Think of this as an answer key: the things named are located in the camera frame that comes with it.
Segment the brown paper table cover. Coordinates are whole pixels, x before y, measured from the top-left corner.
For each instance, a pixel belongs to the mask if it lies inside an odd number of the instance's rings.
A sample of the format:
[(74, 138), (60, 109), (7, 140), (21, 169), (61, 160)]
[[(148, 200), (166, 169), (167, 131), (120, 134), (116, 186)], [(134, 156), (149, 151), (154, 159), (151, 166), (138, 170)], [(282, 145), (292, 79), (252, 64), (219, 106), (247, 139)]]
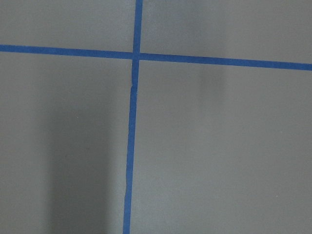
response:
[(3, 234), (309, 234), (309, 0), (3, 0)]

